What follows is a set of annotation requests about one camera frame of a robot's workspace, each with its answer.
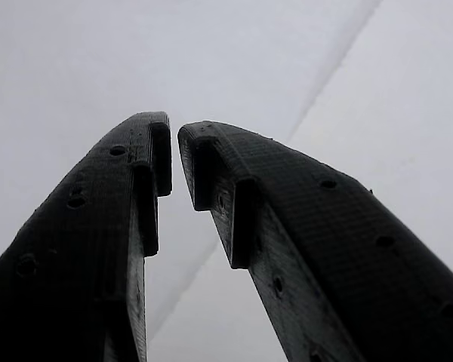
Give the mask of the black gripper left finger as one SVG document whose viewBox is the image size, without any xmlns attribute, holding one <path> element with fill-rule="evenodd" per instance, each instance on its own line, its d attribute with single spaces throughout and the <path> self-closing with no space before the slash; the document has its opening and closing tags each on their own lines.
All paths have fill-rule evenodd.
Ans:
<svg viewBox="0 0 453 362">
<path fill-rule="evenodd" d="M 100 139 L 0 256 L 0 361 L 144 361 L 171 132 L 141 112 Z"/>
</svg>

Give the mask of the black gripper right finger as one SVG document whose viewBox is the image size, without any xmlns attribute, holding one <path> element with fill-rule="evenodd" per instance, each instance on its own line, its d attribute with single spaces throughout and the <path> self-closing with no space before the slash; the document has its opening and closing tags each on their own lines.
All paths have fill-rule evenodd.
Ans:
<svg viewBox="0 0 453 362">
<path fill-rule="evenodd" d="M 453 361 L 453 272 L 361 183 L 220 122 L 177 138 L 193 207 L 289 361 Z"/>
</svg>

